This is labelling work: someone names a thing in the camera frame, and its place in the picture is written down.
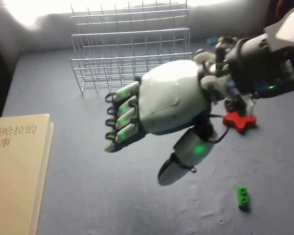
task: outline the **robotic arm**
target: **robotic arm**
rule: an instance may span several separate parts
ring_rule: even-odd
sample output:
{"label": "robotic arm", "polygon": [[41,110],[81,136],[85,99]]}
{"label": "robotic arm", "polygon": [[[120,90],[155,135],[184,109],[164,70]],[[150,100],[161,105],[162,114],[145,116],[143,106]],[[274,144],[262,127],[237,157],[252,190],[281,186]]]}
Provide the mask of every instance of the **robotic arm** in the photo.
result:
{"label": "robotic arm", "polygon": [[159,170],[170,185],[199,164],[219,139],[209,118],[211,103],[227,98],[228,112],[252,115],[254,99],[294,90],[294,9],[256,38],[221,37],[216,54],[199,50],[193,61],[160,65],[106,96],[110,132],[105,151],[117,152],[147,133],[189,128]]}

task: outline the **table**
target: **table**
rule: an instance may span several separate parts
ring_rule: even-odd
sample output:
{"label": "table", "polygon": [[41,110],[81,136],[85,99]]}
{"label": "table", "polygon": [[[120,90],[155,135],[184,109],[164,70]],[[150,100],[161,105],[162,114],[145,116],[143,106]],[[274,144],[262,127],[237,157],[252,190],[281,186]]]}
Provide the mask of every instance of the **table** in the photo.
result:
{"label": "table", "polygon": [[[21,56],[3,112],[55,122],[38,235],[294,235],[294,92],[258,100],[256,129],[231,129],[196,174],[162,187],[158,170],[183,131],[104,152],[108,90],[81,95],[73,57],[70,49]],[[223,103],[212,113],[225,114]],[[213,124],[224,131],[220,118]],[[248,213],[237,206],[240,185]]]}

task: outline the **book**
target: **book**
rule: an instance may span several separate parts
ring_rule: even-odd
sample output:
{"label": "book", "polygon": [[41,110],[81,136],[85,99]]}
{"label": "book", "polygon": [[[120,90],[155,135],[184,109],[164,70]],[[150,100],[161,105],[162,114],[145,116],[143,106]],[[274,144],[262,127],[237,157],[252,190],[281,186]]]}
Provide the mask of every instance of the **book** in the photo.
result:
{"label": "book", "polygon": [[49,114],[0,117],[0,235],[36,234],[53,126]]}

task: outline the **wire basket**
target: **wire basket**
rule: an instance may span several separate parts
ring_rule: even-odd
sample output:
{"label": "wire basket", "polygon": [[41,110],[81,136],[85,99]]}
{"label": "wire basket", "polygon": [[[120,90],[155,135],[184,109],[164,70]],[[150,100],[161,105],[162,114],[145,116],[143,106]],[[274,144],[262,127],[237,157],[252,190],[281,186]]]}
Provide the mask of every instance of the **wire basket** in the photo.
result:
{"label": "wire basket", "polygon": [[82,93],[91,87],[111,91],[158,65],[193,58],[186,3],[114,7],[77,13],[72,8],[71,66]]}

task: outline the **green lego brick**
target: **green lego brick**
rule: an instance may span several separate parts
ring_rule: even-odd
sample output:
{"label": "green lego brick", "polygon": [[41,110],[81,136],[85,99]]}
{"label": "green lego brick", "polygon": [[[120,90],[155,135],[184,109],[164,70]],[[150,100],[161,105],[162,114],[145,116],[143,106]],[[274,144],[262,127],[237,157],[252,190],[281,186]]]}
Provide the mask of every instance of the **green lego brick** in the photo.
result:
{"label": "green lego brick", "polygon": [[249,210],[249,198],[247,188],[237,187],[237,202],[239,204],[239,208],[243,211]]}

